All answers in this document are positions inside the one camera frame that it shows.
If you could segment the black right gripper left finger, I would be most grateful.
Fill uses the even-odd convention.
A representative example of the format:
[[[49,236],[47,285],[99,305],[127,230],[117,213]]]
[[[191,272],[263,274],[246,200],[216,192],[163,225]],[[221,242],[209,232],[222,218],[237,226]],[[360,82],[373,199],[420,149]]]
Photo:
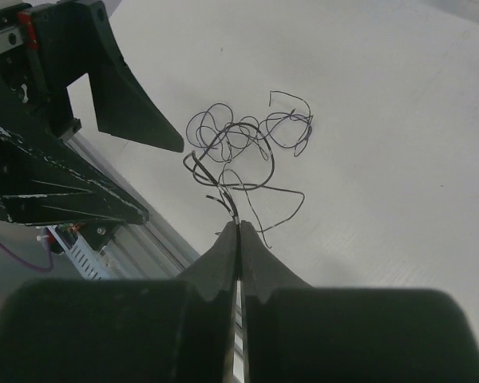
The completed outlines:
[[[238,227],[175,278],[39,279],[0,309],[0,382],[230,382]]]

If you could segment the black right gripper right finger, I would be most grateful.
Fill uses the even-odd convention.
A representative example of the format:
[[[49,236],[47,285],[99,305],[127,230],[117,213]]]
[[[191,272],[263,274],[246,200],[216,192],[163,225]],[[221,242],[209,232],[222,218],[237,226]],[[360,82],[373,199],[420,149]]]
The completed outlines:
[[[313,287],[239,227],[248,382],[479,382],[464,311],[435,289]]]

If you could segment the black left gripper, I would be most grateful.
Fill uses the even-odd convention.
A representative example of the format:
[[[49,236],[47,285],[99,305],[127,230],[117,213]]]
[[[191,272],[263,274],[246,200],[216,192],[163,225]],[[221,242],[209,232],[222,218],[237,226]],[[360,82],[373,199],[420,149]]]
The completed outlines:
[[[88,75],[100,132],[182,152],[133,75],[101,1],[0,1],[0,220],[146,223],[146,207],[60,140],[81,129],[67,87]]]

